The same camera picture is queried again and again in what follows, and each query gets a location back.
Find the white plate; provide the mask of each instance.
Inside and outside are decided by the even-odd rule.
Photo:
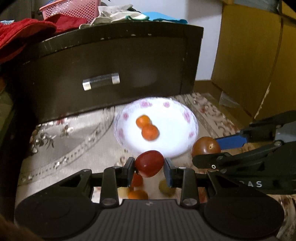
[[[159,137],[147,141],[142,137],[136,119],[147,115],[159,130]],[[134,154],[157,150],[173,158],[190,150],[198,135],[198,123],[190,109],[168,98],[144,98],[125,106],[114,121],[115,137]]]

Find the pink basket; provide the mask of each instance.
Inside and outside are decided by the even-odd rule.
[[[98,6],[101,0],[56,0],[39,10],[42,11],[43,18],[61,13],[71,17],[86,18],[90,23],[99,15]]]

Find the table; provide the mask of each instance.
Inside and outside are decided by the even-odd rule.
[[[172,99],[186,105],[194,113],[199,123],[198,137],[213,138],[235,134],[236,126],[199,93],[178,95]],[[128,157],[134,156],[121,147],[114,136],[114,117],[124,108],[124,105],[96,110],[77,116],[51,121],[36,127],[30,140],[31,149],[28,157],[23,160],[16,194],[19,204],[26,197],[82,170],[89,168],[103,172],[110,166],[123,166]],[[252,144],[242,148],[229,150],[238,154],[253,149]],[[172,159],[175,166],[186,166],[199,170],[191,162],[191,153],[187,152]],[[165,199],[158,189],[159,182],[164,179],[163,172],[151,178],[144,178],[143,188],[149,199]],[[181,190],[173,197],[180,200]],[[278,237],[290,241],[295,231],[296,212],[292,196],[274,195],[285,209],[286,218]],[[99,202],[100,187],[96,187],[92,201]]]

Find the wall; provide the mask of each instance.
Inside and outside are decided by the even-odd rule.
[[[35,0],[35,10],[48,0]],[[209,80],[218,47],[222,3],[220,0],[102,0],[104,5],[133,4],[141,12],[160,12],[171,17],[186,19],[189,24],[204,27],[197,80]]]

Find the red towel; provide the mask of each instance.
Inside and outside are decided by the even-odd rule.
[[[78,28],[85,18],[57,14],[46,20],[23,19],[9,25],[0,23],[0,64],[13,59],[27,44]]]

